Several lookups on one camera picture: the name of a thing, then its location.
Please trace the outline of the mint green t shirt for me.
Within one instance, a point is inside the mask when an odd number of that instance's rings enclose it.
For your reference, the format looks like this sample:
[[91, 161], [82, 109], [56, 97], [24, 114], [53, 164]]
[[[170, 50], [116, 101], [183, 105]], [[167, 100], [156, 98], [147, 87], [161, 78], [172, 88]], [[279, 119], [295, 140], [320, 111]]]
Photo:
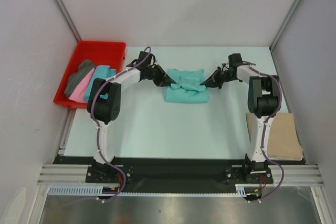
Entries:
[[188, 104], [208, 102], [208, 89], [204, 85], [201, 85], [205, 80], [204, 69], [195, 71], [169, 69], [167, 74], [175, 83], [166, 87], [164, 92], [165, 102]]

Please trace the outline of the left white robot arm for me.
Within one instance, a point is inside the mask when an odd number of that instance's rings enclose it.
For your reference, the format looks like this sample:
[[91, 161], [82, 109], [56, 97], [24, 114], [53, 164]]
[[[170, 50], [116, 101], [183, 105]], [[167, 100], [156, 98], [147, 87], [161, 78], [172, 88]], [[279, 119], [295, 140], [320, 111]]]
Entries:
[[142, 80], [151, 80], [157, 87], [169, 87], [176, 83], [156, 63], [150, 47], [141, 51], [138, 58], [113, 77], [93, 81], [87, 111], [96, 124], [97, 153], [94, 160], [101, 164], [97, 174], [105, 182], [112, 181], [116, 175], [115, 166], [111, 164], [115, 155], [107, 147], [108, 128], [119, 116], [122, 92]]

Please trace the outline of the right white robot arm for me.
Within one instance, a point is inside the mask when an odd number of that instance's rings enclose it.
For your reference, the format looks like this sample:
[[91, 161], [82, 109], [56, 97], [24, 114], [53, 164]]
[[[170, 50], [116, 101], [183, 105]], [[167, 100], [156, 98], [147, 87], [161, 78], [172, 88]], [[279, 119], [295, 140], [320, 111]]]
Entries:
[[253, 130], [241, 176], [249, 183], [254, 183], [261, 175], [267, 174], [270, 129], [282, 105], [278, 76], [262, 73], [254, 66], [254, 63], [242, 60], [241, 54], [231, 54], [228, 56], [228, 64], [222, 64], [201, 83], [207, 88], [219, 89], [223, 84], [236, 80], [248, 85], [247, 107], [253, 116]]

